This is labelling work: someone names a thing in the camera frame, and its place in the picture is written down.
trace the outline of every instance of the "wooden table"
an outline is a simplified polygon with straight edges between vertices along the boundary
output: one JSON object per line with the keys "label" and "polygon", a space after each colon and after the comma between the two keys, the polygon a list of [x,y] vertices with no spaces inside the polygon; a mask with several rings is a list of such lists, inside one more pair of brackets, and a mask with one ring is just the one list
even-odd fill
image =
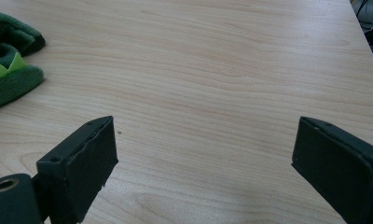
{"label": "wooden table", "polygon": [[0,108],[0,177],[115,117],[84,223],[344,223],[290,165],[300,116],[373,145],[373,57],[348,0],[0,0],[46,81]]}

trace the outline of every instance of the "metal ring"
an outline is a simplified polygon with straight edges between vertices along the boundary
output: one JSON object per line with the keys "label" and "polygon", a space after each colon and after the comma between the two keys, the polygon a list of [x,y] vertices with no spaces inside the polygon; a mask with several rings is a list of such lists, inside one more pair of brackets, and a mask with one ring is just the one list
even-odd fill
{"label": "metal ring", "polygon": [[7,191],[9,189],[13,189],[15,186],[19,184],[19,179],[5,179],[0,182],[0,192]]}

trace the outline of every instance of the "screw hole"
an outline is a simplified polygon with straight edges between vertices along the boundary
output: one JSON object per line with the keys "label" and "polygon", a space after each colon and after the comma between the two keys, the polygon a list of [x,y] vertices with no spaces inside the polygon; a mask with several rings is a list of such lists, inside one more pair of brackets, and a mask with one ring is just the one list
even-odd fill
{"label": "screw hole", "polygon": [[50,161],[51,162],[58,162],[58,161],[60,161],[62,158],[61,157],[52,157],[52,158],[50,158]]}
{"label": "screw hole", "polygon": [[19,179],[6,179],[0,182],[0,192],[13,189],[19,184]]}

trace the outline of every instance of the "green stuffed toy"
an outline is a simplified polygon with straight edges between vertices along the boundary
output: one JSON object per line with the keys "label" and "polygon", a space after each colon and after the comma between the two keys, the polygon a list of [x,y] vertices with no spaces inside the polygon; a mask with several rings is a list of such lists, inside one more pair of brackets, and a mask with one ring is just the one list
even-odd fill
{"label": "green stuffed toy", "polygon": [[45,39],[34,28],[0,13],[0,106],[31,91],[43,80],[40,68],[22,58],[45,47]]}

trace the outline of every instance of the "dark green felt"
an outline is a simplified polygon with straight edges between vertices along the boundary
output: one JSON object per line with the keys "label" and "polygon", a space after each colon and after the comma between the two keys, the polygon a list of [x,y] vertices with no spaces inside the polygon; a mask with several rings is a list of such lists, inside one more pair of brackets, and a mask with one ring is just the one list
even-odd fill
{"label": "dark green felt", "polygon": [[[32,54],[45,47],[45,39],[33,27],[0,13],[0,64],[8,69],[19,52],[21,56]],[[43,79],[41,69],[34,66],[15,70],[0,77],[0,106],[5,105],[34,89]]]}
{"label": "dark green felt", "polygon": [[43,80],[42,70],[31,65],[0,77],[0,106],[23,96]]}
{"label": "dark green felt", "polygon": [[0,43],[13,46],[21,56],[45,47],[45,39],[36,29],[3,13],[0,13]]}

